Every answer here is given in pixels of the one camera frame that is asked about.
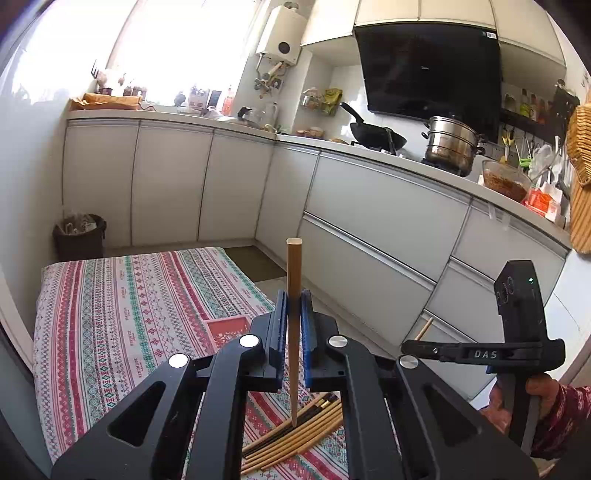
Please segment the wall shelf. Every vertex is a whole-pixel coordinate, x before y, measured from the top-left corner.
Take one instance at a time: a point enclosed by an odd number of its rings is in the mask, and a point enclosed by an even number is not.
[[[554,129],[550,125],[541,125],[526,116],[520,115],[509,110],[501,109],[499,117],[502,123],[516,127],[526,133],[532,134],[537,138],[541,138],[550,145],[554,145]]]

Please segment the wicker basket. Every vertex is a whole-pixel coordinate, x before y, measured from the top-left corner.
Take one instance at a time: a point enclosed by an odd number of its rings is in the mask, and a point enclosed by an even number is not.
[[[571,116],[566,148],[580,185],[591,184],[591,103],[578,106]]]
[[[591,187],[573,179],[570,197],[570,243],[580,254],[591,254]]]

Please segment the white countertop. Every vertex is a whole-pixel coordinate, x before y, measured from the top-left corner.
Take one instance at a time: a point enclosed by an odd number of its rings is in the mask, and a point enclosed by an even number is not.
[[[477,197],[485,202],[491,203],[507,212],[521,218],[526,223],[544,232],[549,237],[555,239],[567,248],[570,248],[570,235],[567,231],[558,228],[553,223],[549,222],[540,215],[532,212],[520,203],[517,203],[500,193],[490,190],[486,187],[478,185],[473,181],[464,179],[452,173],[448,173],[438,168],[430,167],[422,163],[409,160],[407,158],[397,157],[386,153],[380,153],[365,148],[354,147],[352,145],[344,145],[336,142],[325,140],[317,140],[314,138],[293,137],[290,135],[275,135],[263,130],[256,130],[250,127],[243,127],[242,125],[231,124],[228,122],[220,122],[208,118],[201,118],[194,115],[185,115],[182,113],[164,113],[164,112],[150,112],[150,111],[134,111],[134,110],[80,110],[69,112],[68,119],[91,119],[91,118],[129,118],[137,120],[153,120],[153,121],[167,121],[177,122],[192,125],[201,125],[203,127],[211,127],[216,129],[223,129],[228,131],[239,132],[243,134],[253,135],[255,137],[275,140],[280,143],[302,145],[312,148],[319,148],[325,151],[334,151],[347,155],[354,155],[356,157],[366,158],[368,160],[380,162],[382,164],[391,165],[402,170],[421,175],[428,179],[435,180],[455,189],[461,190],[474,197]]]

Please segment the chopstick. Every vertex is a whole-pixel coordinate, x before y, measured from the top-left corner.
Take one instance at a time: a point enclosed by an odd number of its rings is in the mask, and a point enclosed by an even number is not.
[[[425,335],[425,333],[427,333],[427,330],[429,329],[429,327],[431,326],[432,323],[433,323],[433,317],[429,318],[429,320],[427,321],[427,323],[425,324],[425,326],[423,328],[421,328],[421,331],[414,338],[415,341],[420,340],[421,338],[423,338],[423,335]]]
[[[246,457],[246,463],[242,465],[242,468],[245,468],[247,465],[253,464],[258,460],[266,459],[272,456],[277,451],[281,450],[285,445],[289,444],[289,442],[294,437],[299,437],[305,435],[311,429],[315,429],[319,424],[327,419],[329,415],[332,415],[334,411],[341,411],[340,408],[340,400],[333,402],[331,405],[326,407],[325,411],[319,413],[316,417],[314,417],[311,421],[304,423],[303,425],[297,427],[296,429],[289,432],[288,435],[282,437],[277,442],[272,443],[269,445],[268,448],[261,450],[260,452],[255,452],[252,455]]]
[[[328,397],[329,395],[330,395],[330,393],[320,395],[320,396],[316,397],[314,400],[312,400],[311,402],[309,402],[304,408],[302,408],[297,413],[298,420],[300,420],[304,416],[304,414],[308,410],[310,410],[312,407],[322,403],[326,399],[326,397]],[[242,449],[242,456],[246,456],[249,453],[251,453],[253,450],[257,450],[258,449],[257,447],[259,447],[259,446],[262,447],[263,446],[263,445],[261,445],[262,443],[267,442],[267,440],[271,440],[274,436],[279,435],[283,430],[285,430],[285,432],[288,433],[288,429],[287,429],[288,426],[291,426],[291,418],[286,419],[281,424],[279,424],[277,427],[273,428],[272,430],[270,430],[269,432],[264,434],[261,438],[246,445]]]
[[[290,457],[292,457],[294,455],[299,455],[301,453],[304,453],[304,452],[310,450],[310,448],[312,448],[314,445],[316,445],[316,443],[318,443],[319,441],[321,441],[324,437],[330,435],[342,423],[343,423],[343,416],[340,415],[335,421],[333,421],[333,423],[331,423],[328,427],[326,427],[322,432],[320,432],[318,435],[316,435],[309,442],[303,444],[297,450],[292,450],[291,452],[286,453],[283,457],[275,460],[273,463],[270,463],[268,465],[264,465],[263,467],[261,467],[261,470],[267,470],[268,468],[271,468],[272,466],[274,466],[274,465],[276,465],[278,463],[281,463],[284,460],[287,460],[288,458],[290,458]]]
[[[290,379],[291,425],[297,425],[297,397],[300,386],[300,297],[301,297],[301,238],[287,239],[287,339]]]
[[[261,469],[265,465],[270,465],[277,460],[282,461],[295,455],[298,449],[303,448],[309,442],[316,443],[323,435],[326,435],[328,428],[334,428],[335,423],[343,421],[341,409],[335,409],[327,415],[323,415],[321,421],[309,428],[305,433],[290,438],[289,442],[284,442],[281,447],[276,448],[258,459],[252,460],[241,467],[241,475]]]

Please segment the range hood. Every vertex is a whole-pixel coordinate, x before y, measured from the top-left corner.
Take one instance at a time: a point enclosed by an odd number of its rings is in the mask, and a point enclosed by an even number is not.
[[[496,138],[501,54],[494,30],[428,22],[355,28],[368,110],[454,117]]]

